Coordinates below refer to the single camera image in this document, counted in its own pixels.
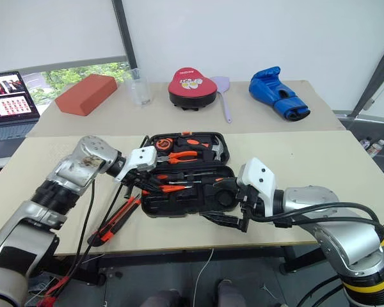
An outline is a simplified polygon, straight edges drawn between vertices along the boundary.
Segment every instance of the blue boxing glove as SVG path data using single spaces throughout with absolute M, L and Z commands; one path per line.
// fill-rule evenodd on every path
M 296 122 L 310 114 L 310 110 L 296 93 L 280 82 L 280 67 L 257 72 L 251 79 L 249 92 L 253 98 L 272 106 L 286 120 Z

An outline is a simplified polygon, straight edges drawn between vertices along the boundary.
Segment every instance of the clear glass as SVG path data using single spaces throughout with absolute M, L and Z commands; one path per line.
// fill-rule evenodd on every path
M 139 68 L 128 70 L 124 73 L 124 83 L 127 86 L 131 100 L 139 105 L 145 106 L 151 101 L 148 80 L 142 75 Z

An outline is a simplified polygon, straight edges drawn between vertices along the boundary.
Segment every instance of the tree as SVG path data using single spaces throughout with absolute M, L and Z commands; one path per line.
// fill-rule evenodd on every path
M 124 72 L 129 69 L 128 62 L 116 62 L 42 72 L 51 90 L 44 91 L 41 88 L 34 89 L 30 91 L 30 94 L 36 104 L 47 104 L 49 101 L 60 96 L 65 91 L 67 85 L 77 83 L 90 74 L 110 75 L 114 77 L 117 82 L 122 82 Z

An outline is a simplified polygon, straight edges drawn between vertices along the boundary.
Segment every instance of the laptop screen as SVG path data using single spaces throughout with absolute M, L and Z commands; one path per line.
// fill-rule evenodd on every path
M 38 119 L 37 108 L 18 72 L 0 74 L 0 123 Z

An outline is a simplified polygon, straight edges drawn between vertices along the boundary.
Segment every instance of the white wire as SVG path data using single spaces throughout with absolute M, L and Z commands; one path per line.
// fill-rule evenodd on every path
M 192 305 L 192 307 L 195 307 L 196 288 L 198 288 L 199 277 L 200 277 L 200 275 L 202 274 L 202 272 L 204 271 L 204 269 L 207 267 L 207 265 L 209 264 L 209 262 L 211 261 L 212 256 L 213 256 L 213 251 L 214 251 L 214 248 L 212 248 L 212 253 L 211 253 L 211 255 L 209 256 L 209 259 L 206 261 L 205 265 L 204 265 L 204 266 L 202 267 L 202 269 L 200 270 L 200 272 L 199 272 L 199 274 L 198 274 L 198 278 L 196 279 L 196 283 L 195 283 L 195 291 L 193 292 L 193 305 Z
M 96 257 L 93 257 L 93 258 L 91 258 L 91 259 L 85 260 L 85 261 L 83 261 L 81 264 L 86 264 L 87 262 L 90 262 L 90 261 L 92 261 L 92 260 L 94 260 L 94 259 L 97 259 L 97 258 L 100 258 L 100 257 L 102 257 L 102 256 L 105 256 L 105 254 L 101 254 L 101 255 L 96 256 Z
M 33 299 L 35 299 L 35 298 L 38 297 L 43 291 L 45 291 L 45 289 L 47 289 L 47 287 L 48 287 L 48 286 L 49 286 L 55 279 L 57 279 L 57 278 L 53 277 L 52 280 L 50 280 L 49 283 L 45 285 L 44 289 L 41 290 L 41 291 L 39 291 L 39 293 L 37 293 L 37 294 L 34 295 L 31 299 L 29 299 L 29 300 L 25 303 L 25 305 L 27 306 L 28 303 L 30 303 Z

